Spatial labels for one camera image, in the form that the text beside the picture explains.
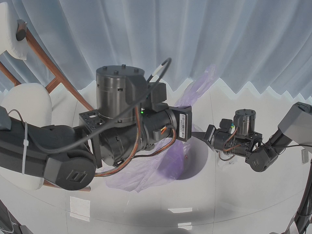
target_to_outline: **blue-gray curtain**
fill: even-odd
[[[173,90],[216,64],[238,92],[250,81],[306,99],[312,94],[312,0],[0,0],[30,31],[76,89],[103,65],[133,65],[146,77],[167,57]],[[29,50],[0,61],[22,82],[54,76]],[[0,76],[0,90],[12,84]]]

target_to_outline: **white cable label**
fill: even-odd
[[[211,141],[211,138],[212,138],[212,136],[213,136],[214,130],[215,130],[215,127],[213,127],[213,130],[211,131],[211,134],[210,134],[210,136],[209,136],[208,141]]]
[[[180,114],[180,134],[181,138],[185,138],[185,115]]]

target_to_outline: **barcode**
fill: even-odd
[[[185,115],[180,114],[180,138],[185,138]]]

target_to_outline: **clear plastic bag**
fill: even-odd
[[[193,106],[213,84],[215,80],[215,65],[210,65],[204,74],[192,82],[178,99],[175,107]],[[158,150],[170,141],[169,138],[156,143],[149,153]],[[111,188],[125,191],[140,192],[151,186],[165,185],[176,180],[183,172],[184,154],[188,152],[189,144],[177,140],[168,150],[149,158],[133,159],[128,166],[117,174],[103,178]]]

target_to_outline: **curtain fold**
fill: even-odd
[[[216,64],[237,93],[250,81],[262,93],[312,94],[312,0],[0,0],[8,2],[78,90],[103,65],[143,68],[167,57],[172,90]],[[21,82],[54,76],[29,50],[26,61],[4,53]],[[0,91],[11,84],[0,75]]]

